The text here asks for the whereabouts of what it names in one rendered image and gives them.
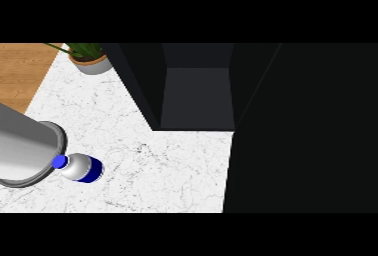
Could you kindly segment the dark grey open cabinet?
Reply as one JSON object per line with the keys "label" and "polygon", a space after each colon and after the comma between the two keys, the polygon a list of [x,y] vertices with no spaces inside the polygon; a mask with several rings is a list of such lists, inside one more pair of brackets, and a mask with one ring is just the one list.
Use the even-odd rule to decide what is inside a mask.
{"label": "dark grey open cabinet", "polygon": [[279,47],[278,43],[102,45],[155,131],[234,131]]}

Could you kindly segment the blue-capped water bottle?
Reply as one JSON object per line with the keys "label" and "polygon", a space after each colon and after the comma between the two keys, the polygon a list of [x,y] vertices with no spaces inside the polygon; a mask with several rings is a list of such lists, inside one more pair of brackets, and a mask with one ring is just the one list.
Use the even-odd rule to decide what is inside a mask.
{"label": "blue-capped water bottle", "polygon": [[61,174],[68,180],[81,183],[98,181],[104,174],[102,162],[81,153],[59,154],[52,160],[52,167],[61,170]]}

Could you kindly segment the potted green plant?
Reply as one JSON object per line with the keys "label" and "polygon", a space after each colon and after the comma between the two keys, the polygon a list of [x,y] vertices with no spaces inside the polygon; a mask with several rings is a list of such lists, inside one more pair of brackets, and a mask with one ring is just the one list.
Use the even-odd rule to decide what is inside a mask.
{"label": "potted green plant", "polygon": [[112,64],[99,43],[68,43],[68,49],[52,43],[47,46],[68,54],[77,69],[87,75],[99,75],[112,69]]}

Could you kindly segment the grey metal pot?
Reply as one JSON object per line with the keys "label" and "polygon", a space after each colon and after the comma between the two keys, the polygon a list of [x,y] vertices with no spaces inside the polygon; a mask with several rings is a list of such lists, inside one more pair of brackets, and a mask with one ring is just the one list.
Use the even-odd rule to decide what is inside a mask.
{"label": "grey metal pot", "polygon": [[53,158],[65,153],[64,128],[36,121],[0,103],[0,185],[25,188],[53,172]]}

